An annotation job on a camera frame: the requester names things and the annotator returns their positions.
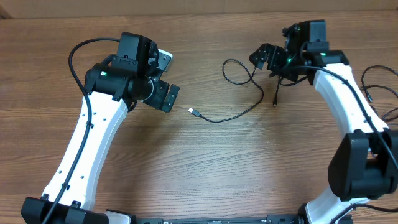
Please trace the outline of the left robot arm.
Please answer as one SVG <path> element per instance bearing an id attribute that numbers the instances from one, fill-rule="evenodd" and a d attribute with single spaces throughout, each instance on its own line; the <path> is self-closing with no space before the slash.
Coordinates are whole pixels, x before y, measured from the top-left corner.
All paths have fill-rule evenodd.
<path id="1" fill-rule="evenodd" d="M 123 32 L 118 50 L 89 69 L 78 86 L 81 112 L 65 155 L 40 198 L 27 197 L 21 209 L 26 223 L 135 223 L 116 210 L 95 212 L 96 189 L 110 145 L 138 103 L 169 113 L 179 92 L 161 80 L 173 55 L 156 42 Z"/>

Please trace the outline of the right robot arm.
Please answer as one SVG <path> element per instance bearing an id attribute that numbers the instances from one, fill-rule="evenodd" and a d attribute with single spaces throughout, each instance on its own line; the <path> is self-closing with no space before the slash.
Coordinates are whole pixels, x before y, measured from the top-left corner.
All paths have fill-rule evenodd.
<path id="1" fill-rule="evenodd" d="M 283 29 L 285 45 L 262 44 L 249 56 L 258 69 L 308 78 L 336 120 L 341 143 L 328 166 L 328 187 L 299 210 L 298 223 L 351 223 L 350 212 L 397 189 L 397 132 L 370 107 L 340 50 L 331 50 L 324 20 Z"/>

